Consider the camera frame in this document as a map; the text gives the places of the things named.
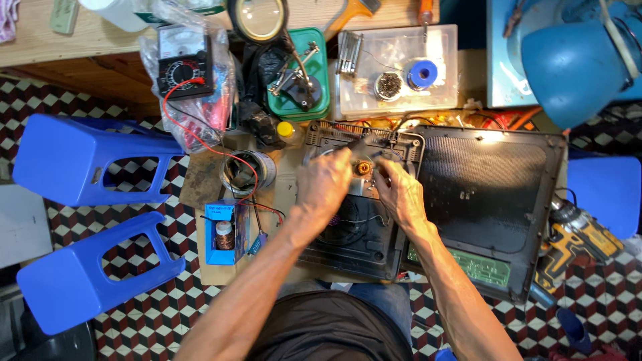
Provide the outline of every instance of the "solder wire spool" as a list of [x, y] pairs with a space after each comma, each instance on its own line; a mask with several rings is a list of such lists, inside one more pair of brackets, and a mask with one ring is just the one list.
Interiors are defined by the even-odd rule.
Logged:
[[424, 91], [437, 79], [437, 66], [430, 60], [418, 60], [412, 65], [406, 82], [414, 91]]

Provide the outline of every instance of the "tin can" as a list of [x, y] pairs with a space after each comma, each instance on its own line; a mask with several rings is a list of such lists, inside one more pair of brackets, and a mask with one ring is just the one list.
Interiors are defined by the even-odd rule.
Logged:
[[[267, 154], [261, 153], [261, 152], [255, 152], [253, 150], [235, 150], [233, 152], [230, 152], [229, 154], [235, 155], [236, 157], [239, 157], [250, 164], [254, 164], [254, 163], [257, 164], [256, 168], [254, 169], [256, 171], [256, 175], [258, 176], [258, 183], [256, 186], [256, 190], [259, 190], [261, 188], [271, 185], [272, 182], [274, 182], [274, 179], [276, 179], [277, 166], [272, 160], [272, 158], [270, 158]], [[234, 158], [226, 157], [224, 161], [225, 163], [227, 163], [227, 166], [229, 166], [229, 164], [232, 161], [234, 161]], [[230, 183], [230, 179], [225, 172], [225, 168], [226, 168], [225, 163], [219, 170], [221, 182], [223, 183], [223, 185], [234, 194], [237, 194], [237, 195], [250, 194], [254, 189], [254, 184], [244, 187], [243, 189], [237, 189], [236, 187], [232, 186], [232, 184]]]

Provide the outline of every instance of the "cordless drill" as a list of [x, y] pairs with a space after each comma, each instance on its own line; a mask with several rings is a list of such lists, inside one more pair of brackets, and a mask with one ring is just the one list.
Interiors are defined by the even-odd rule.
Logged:
[[604, 262], [624, 248], [619, 239], [587, 211], [556, 195], [553, 195], [549, 219], [555, 232], [548, 245], [544, 245], [548, 252], [537, 263], [530, 292], [547, 308], [555, 304], [552, 295], [557, 287], [553, 280], [566, 271], [576, 256], [586, 254]]

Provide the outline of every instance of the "lamp shade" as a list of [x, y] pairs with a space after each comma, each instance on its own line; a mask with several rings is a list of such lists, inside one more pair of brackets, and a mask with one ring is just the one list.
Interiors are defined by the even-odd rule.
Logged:
[[628, 77], [620, 54], [598, 21], [537, 30], [523, 39], [521, 53], [535, 98], [562, 129], [597, 114]]

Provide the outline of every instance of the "black shirt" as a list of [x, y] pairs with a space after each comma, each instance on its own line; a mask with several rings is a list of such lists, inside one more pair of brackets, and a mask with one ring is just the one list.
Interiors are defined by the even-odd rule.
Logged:
[[247, 360], [411, 360], [399, 327], [370, 303], [341, 291], [278, 300]]

